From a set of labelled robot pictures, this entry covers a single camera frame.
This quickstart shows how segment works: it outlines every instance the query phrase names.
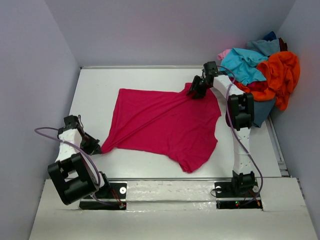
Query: white board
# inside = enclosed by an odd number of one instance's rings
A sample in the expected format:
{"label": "white board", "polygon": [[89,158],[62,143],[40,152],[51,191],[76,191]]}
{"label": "white board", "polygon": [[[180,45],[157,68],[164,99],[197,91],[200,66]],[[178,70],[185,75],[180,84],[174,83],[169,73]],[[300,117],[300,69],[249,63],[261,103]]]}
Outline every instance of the white board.
{"label": "white board", "polygon": [[47,180],[30,240],[317,239],[295,178],[264,179],[264,211],[217,210],[209,194],[211,183],[129,181],[127,207],[131,210],[107,211],[80,210],[77,203],[63,205]]}

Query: white platform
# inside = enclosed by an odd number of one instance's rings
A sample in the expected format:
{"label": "white platform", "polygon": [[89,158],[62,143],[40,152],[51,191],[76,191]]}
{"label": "white platform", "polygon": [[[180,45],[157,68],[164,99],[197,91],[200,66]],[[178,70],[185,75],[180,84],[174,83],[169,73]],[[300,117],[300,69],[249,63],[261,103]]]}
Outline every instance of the white platform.
{"label": "white platform", "polygon": [[47,180],[30,240],[316,240],[295,178],[265,178],[260,209],[217,210],[212,181],[129,181],[127,211],[63,205]]}
{"label": "white platform", "polygon": [[[103,144],[111,126],[118,91],[137,90],[180,92],[192,82],[201,69],[82,69],[73,98],[70,114],[82,116],[84,130]],[[159,178],[230,178],[234,164],[233,139],[225,121],[226,103],[218,99],[222,117],[216,124],[218,140],[209,161],[193,173],[183,172],[178,163],[164,155],[144,151],[114,149],[93,156],[100,171],[114,179]],[[266,124],[252,128],[250,150],[264,177],[281,177],[271,136]]]}

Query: red cloth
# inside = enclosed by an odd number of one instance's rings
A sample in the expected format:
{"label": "red cloth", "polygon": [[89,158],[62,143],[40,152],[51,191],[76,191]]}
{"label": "red cloth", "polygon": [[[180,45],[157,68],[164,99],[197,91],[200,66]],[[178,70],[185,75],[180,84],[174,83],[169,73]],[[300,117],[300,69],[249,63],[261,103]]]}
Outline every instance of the red cloth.
{"label": "red cloth", "polygon": [[250,84],[247,84],[244,86],[241,82],[238,82],[237,80],[234,81],[234,84],[244,92],[263,92],[268,88],[267,81],[253,81]]}
{"label": "red cloth", "polygon": [[167,155],[192,173],[210,158],[217,145],[215,128],[221,116],[210,89],[205,98],[181,92],[120,89],[102,153],[113,148]]}

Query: cable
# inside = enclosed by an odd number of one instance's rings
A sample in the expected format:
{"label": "cable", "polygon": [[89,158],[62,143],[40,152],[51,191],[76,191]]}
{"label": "cable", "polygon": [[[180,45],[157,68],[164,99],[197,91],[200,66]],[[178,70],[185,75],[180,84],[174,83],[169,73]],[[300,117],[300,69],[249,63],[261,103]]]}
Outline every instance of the cable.
{"label": "cable", "polygon": [[244,199],[241,202],[244,202],[247,199],[247,194],[244,195]]}
{"label": "cable", "polygon": [[[232,126],[232,121],[231,121],[231,117],[230,117],[230,112],[229,112],[229,108],[228,108],[228,98],[229,98],[229,92],[230,92],[230,89],[232,87],[232,85],[235,83],[236,81],[236,75],[234,74],[233,71],[231,71],[230,69],[228,69],[227,67],[225,66],[220,66],[220,65],[217,65],[217,67],[219,68],[224,68],[225,70],[229,71],[232,75],[233,75],[233,81],[232,81],[232,84],[229,85],[227,91],[226,91],[226,96],[225,96],[225,100],[226,100],[226,114],[227,114],[227,117],[228,117],[228,120],[229,120],[229,123],[230,123],[230,126]],[[232,127],[231,128],[231,131],[235,137],[235,139],[239,142],[239,144],[241,145],[241,147],[243,148],[243,150],[247,153],[248,157],[250,158],[250,160],[252,161],[254,167],[256,168],[256,170],[258,171],[260,177],[261,177],[261,184],[260,184],[260,188],[258,190],[258,192],[256,193],[256,195],[254,196],[254,198],[252,198],[251,200],[247,201],[246,203],[244,203],[241,207],[243,206],[246,206],[248,204],[250,204],[251,202],[255,201],[257,199],[257,197],[259,196],[260,192],[261,192],[261,189],[264,185],[264,179],[263,179],[263,176],[262,176],[262,173],[260,171],[260,169],[258,168],[256,162],[254,161],[253,157],[251,156],[250,152],[248,151],[248,149],[243,145],[243,143],[240,141],[240,139],[238,138],[237,134],[236,134],[236,130]]]}
{"label": "cable", "polygon": [[[78,147],[77,145],[74,145],[73,143],[69,142],[69,141],[62,141],[61,139],[59,138],[55,138],[53,136],[50,136],[50,135],[47,135],[45,133],[42,133],[40,132],[39,130],[42,130],[42,129],[50,129],[50,130],[55,130],[55,131],[58,131],[58,129],[54,128],[54,127],[48,127],[48,126],[44,126],[44,127],[38,127],[36,129],[34,129],[35,133],[36,134],[39,134],[43,137],[46,137],[48,139],[52,139],[54,141],[57,141],[59,143],[64,143],[64,144],[68,144],[69,146],[73,147],[74,149],[78,150],[80,153],[82,153],[86,159],[88,159],[88,161],[90,162],[90,164],[92,165],[96,175],[97,175],[97,180],[98,180],[98,186],[100,187],[100,184],[101,184],[101,178],[100,178],[100,174],[99,174],[99,171],[98,171],[98,168],[97,166],[95,165],[94,161],[92,161],[92,159],[89,157],[88,154],[85,153],[85,151],[83,151],[80,147]],[[108,203],[108,202],[103,202],[103,201],[100,201],[99,199],[97,199],[96,197],[96,194],[92,194],[92,197],[94,198],[94,200],[96,200],[98,203],[101,203],[101,204],[104,204],[104,205],[107,205],[107,206],[113,206],[112,203]]]}
{"label": "cable", "polygon": [[[249,190],[248,191],[253,197],[255,197],[255,194],[251,191],[251,190]],[[255,199],[255,201],[256,201],[256,204],[260,207],[260,202],[259,202],[259,200],[258,199]]]}
{"label": "cable", "polygon": [[215,191],[215,190],[216,190],[216,189],[212,189],[212,190],[210,191],[210,194],[211,194],[212,197],[217,198],[217,196],[215,196],[215,195],[212,194],[212,192]]}
{"label": "cable", "polygon": [[118,193],[114,188],[111,190],[111,193],[114,199],[119,203],[119,208],[123,209],[126,205],[121,201],[120,197],[118,196]]}

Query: light blue shirt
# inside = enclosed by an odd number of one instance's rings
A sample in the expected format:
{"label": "light blue shirt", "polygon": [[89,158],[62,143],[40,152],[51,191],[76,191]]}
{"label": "light blue shirt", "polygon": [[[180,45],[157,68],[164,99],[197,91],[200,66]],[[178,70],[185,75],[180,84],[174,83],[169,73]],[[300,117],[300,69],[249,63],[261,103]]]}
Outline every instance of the light blue shirt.
{"label": "light blue shirt", "polygon": [[[267,80],[262,72],[257,69],[259,63],[267,60],[268,58],[259,52],[242,48],[232,48],[222,60],[221,66],[233,71],[236,80],[246,86],[252,82]],[[233,76],[228,71],[226,72],[230,77]]]}

